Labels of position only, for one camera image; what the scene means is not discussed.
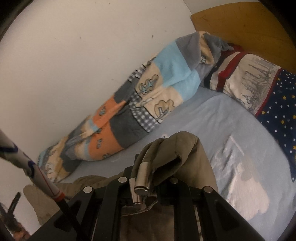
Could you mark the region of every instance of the navy blue fabric with white dots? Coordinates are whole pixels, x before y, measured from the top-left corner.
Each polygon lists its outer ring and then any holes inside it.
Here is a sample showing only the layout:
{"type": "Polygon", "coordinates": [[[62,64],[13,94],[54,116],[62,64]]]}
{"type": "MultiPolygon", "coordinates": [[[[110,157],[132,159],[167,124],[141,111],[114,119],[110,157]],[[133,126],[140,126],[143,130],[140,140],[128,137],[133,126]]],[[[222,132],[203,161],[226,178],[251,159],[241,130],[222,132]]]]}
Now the navy blue fabric with white dots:
{"type": "Polygon", "coordinates": [[[296,75],[282,70],[275,81],[257,119],[277,140],[288,158],[294,182],[296,180],[296,75]]]}

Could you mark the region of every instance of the gray patch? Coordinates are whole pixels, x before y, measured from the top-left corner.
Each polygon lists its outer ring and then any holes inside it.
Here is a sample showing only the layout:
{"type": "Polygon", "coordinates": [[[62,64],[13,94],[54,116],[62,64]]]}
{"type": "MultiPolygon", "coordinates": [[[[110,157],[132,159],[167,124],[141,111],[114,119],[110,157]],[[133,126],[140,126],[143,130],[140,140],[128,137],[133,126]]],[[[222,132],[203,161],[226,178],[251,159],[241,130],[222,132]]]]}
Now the gray patch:
{"type": "Polygon", "coordinates": [[[46,163],[47,163],[47,161],[48,161],[48,158],[49,158],[49,153],[50,153],[50,151],[53,149],[53,147],[54,146],[56,146],[57,144],[55,144],[55,145],[52,145],[52,146],[50,146],[50,147],[48,147],[47,149],[46,149],[46,151],[45,151],[45,153],[44,153],[44,156],[43,156],[43,159],[41,160],[40,159],[40,155],[38,156],[38,160],[37,160],[37,166],[38,167],[40,167],[40,169],[42,170],[42,171],[44,171],[44,168],[45,168],[45,165],[46,165],[46,163]]]}
{"type": "Polygon", "coordinates": [[[176,39],[176,44],[182,53],[188,67],[193,70],[201,61],[200,35],[198,32],[176,39]]]}
{"type": "Polygon", "coordinates": [[[148,134],[133,117],[128,105],[111,118],[110,126],[114,137],[122,148],[130,146],[148,134]]]}
{"type": "Polygon", "coordinates": [[[125,81],[125,83],[114,94],[115,102],[118,104],[123,100],[127,101],[131,97],[137,83],[138,81],[125,81]]]}
{"type": "Polygon", "coordinates": [[[81,127],[85,124],[86,118],[69,134],[68,140],[65,143],[65,147],[70,147],[80,141],[82,141],[82,138],[79,136],[82,131],[81,127]]]}
{"type": "Polygon", "coordinates": [[[68,149],[64,149],[60,154],[60,158],[62,159],[63,163],[62,166],[66,172],[72,173],[76,170],[82,160],[78,160],[75,156],[75,146],[71,146],[68,149]]]}
{"type": "Polygon", "coordinates": [[[205,38],[207,45],[209,46],[209,48],[212,52],[215,63],[220,58],[221,51],[234,50],[233,47],[229,46],[225,41],[223,41],[219,37],[209,35],[209,34],[204,34],[204,38],[205,38]]]}
{"type": "Polygon", "coordinates": [[[198,72],[200,77],[200,86],[204,87],[203,81],[205,77],[209,74],[211,69],[213,68],[213,64],[199,64],[195,70],[198,72]]]}

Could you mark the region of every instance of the light blue bed sheet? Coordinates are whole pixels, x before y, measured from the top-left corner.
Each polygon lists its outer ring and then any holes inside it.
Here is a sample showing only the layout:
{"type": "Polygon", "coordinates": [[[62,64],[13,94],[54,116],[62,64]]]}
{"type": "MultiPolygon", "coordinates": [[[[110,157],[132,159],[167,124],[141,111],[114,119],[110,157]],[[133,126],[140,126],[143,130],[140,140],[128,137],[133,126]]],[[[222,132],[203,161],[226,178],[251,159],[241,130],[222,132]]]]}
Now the light blue bed sheet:
{"type": "Polygon", "coordinates": [[[86,175],[110,177],[133,165],[149,142],[178,131],[198,136],[213,167],[220,195],[266,241],[276,241],[296,211],[296,184],[273,137],[245,108],[222,93],[200,87],[158,129],[102,161],[82,162],[64,182],[86,175]]]}

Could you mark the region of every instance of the metal bolt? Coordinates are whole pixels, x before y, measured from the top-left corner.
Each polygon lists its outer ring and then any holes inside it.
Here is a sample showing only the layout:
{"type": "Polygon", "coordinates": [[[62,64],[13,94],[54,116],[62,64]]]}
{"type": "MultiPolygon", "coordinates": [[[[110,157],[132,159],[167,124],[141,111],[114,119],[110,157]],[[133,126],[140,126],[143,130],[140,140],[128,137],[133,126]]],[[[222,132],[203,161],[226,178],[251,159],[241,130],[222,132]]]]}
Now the metal bolt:
{"type": "Polygon", "coordinates": [[[149,189],[147,187],[136,187],[135,193],[140,196],[147,196],[149,189]]]}
{"type": "Polygon", "coordinates": [[[210,187],[210,186],[205,186],[204,191],[207,192],[207,193],[211,193],[213,191],[213,188],[210,187]]]}
{"type": "Polygon", "coordinates": [[[120,183],[126,183],[128,181],[128,179],[126,177],[120,177],[120,178],[118,178],[118,181],[120,183]]]}
{"type": "Polygon", "coordinates": [[[87,187],[83,188],[83,191],[84,191],[85,193],[90,193],[90,192],[92,191],[92,187],[87,186],[87,187]]]}
{"type": "Polygon", "coordinates": [[[175,177],[172,177],[172,178],[170,179],[170,182],[171,182],[172,184],[177,184],[177,183],[178,183],[178,179],[175,178],[175,177]]]}

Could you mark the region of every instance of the beige cloth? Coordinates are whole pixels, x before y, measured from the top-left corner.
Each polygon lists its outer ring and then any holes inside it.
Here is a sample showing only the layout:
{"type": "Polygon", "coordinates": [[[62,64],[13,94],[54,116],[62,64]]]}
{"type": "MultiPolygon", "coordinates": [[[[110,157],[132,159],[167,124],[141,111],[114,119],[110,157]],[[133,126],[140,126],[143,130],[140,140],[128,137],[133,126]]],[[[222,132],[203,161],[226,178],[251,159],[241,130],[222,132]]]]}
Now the beige cloth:
{"type": "MultiPolygon", "coordinates": [[[[152,163],[155,185],[174,175],[189,186],[203,188],[209,185],[218,190],[213,170],[200,140],[191,133],[182,131],[168,139],[157,139],[148,144],[138,156],[132,175],[136,175],[142,161],[152,163]]],[[[85,186],[103,187],[122,174],[110,178],[87,176],[77,179],[74,183],[58,183],[57,186],[71,198],[85,186]]],[[[23,191],[41,225],[59,210],[55,202],[37,187],[28,185],[23,191]]],[[[122,217],[120,241],[172,241],[173,226],[173,207],[162,207],[156,203],[146,212],[122,217]]]]}

